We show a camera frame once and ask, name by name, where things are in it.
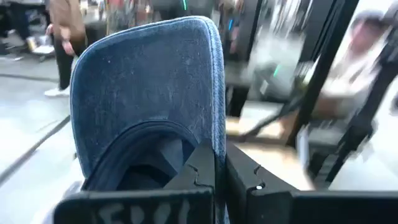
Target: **black pants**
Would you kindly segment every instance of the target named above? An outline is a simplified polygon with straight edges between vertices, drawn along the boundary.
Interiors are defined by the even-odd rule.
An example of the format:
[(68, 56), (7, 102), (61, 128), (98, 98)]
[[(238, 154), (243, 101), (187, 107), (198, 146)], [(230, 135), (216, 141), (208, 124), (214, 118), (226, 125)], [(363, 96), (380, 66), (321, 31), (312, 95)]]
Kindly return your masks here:
[[(72, 43), (73, 50), (77, 57), (83, 53), (86, 48), (85, 42)], [(62, 47), (62, 40), (54, 40), (55, 57), (57, 59), (58, 74), (60, 75), (60, 90), (68, 88), (70, 84), (70, 75), (72, 72), (72, 63), (74, 56), (68, 55)]]
[(12, 2), (9, 6), (11, 12), (12, 24), (19, 37), (26, 41), (30, 37), (29, 19), (26, 14), (27, 7), (23, 4)]

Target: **green light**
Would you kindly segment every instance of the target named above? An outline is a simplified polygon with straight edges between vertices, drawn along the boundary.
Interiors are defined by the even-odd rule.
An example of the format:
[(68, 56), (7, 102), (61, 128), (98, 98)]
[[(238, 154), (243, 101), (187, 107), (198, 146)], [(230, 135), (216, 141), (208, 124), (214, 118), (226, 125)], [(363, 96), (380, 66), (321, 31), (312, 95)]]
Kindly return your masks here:
[(184, 10), (187, 10), (187, 0), (182, 0), (182, 2), (184, 3)]
[(278, 74), (280, 69), (280, 65), (276, 66), (275, 71), (274, 71), (274, 77)]

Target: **brown jacket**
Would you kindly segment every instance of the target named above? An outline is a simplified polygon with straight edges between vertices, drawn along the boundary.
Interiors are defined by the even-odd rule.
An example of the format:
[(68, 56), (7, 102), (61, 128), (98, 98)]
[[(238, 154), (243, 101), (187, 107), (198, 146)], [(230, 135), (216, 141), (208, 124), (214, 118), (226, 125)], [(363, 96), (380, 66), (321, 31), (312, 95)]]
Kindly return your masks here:
[(49, 12), (55, 38), (85, 41), (86, 30), (79, 0), (50, 0)]

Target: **person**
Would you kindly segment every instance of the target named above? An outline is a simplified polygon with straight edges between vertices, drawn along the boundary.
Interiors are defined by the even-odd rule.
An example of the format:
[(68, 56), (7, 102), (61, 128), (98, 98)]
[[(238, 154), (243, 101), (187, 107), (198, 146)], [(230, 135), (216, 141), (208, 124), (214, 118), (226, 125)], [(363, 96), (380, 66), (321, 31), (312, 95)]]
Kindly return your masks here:
[(29, 1), (8, 0), (8, 2), (12, 25), (14, 26), (18, 36), (24, 42), (22, 48), (24, 50), (29, 50), (28, 38), (31, 36), (31, 33), (29, 29), (29, 18), (26, 14)]
[[(365, 102), (377, 74), (374, 66), (383, 46), (388, 26), (384, 13), (367, 10), (359, 13), (344, 37), (328, 78), (315, 105), (313, 116), (320, 119), (346, 118)], [(317, 61), (305, 77), (308, 83)], [(283, 138), (290, 134), (297, 111), (280, 121)]]
[(79, 0), (49, 0), (49, 13), (52, 23), (47, 27), (47, 34), (54, 35), (60, 81), (58, 88), (44, 94), (68, 96), (73, 59), (80, 56), (86, 47), (86, 30)]

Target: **leg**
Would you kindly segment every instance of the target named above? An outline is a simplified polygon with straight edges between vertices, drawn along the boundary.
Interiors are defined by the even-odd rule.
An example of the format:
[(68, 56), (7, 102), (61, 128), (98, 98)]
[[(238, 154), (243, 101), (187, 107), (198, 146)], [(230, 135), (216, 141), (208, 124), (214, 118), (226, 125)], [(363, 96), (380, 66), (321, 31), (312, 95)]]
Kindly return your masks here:
[(19, 37), (26, 42), (26, 39), (30, 37), (29, 19), (26, 15), (26, 9), (24, 5), (14, 2), (10, 4), (9, 8), (15, 30), (19, 34)]
[(54, 40), (55, 58), (57, 60), (58, 74), (60, 76), (60, 90), (68, 88), (72, 72), (73, 56), (68, 55), (62, 47), (62, 41)]

